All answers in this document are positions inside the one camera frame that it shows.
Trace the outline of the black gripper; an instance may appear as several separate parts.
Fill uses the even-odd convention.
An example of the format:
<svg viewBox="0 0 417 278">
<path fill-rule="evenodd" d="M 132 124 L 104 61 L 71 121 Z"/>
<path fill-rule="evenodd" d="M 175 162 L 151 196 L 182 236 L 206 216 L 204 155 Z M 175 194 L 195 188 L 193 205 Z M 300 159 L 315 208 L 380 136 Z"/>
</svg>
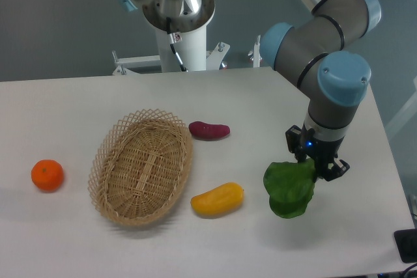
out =
<svg viewBox="0 0 417 278">
<path fill-rule="evenodd" d="M 324 169 L 321 178 L 330 182 L 342 177 L 350 165 L 338 158 L 338 150 L 344 137 L 338 140 L 322 140 L 313 129 L 307 129 L 303 125 L 302 130 L 298 126 L 291 126 L 285 132 L 287 148 L 297 162 L 305 162 L 310 158 L 316 169 Z"/>
</svg>

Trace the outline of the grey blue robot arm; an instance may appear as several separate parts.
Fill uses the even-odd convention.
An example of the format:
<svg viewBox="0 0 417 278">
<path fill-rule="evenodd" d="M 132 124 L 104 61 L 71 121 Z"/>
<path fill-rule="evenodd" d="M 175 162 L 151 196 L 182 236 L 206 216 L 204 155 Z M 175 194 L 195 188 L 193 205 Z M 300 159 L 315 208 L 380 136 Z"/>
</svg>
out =
<svg viewBox="0 0 417 278">
<path fill-rule="evenodd" d="M 206 53 L 206 27 L 214 0 L 119 0 L 128 11 L 141 9 L 153 26 L 162 70 L 202 71 L 213 55 Z M 273 70 L 309 98 L 302 127 L 285 134 L 297 161 L 311 158 L 318 178 L 343 176 L 349 164 L 338 156 L 347 129 L 366 95 L 368 63 L 345 47 L 370 32 L 381 19 L 378 0 L 302 0 L 313 19 L 296 28 L 271 27 L 257 47 Z"/>
</svg>

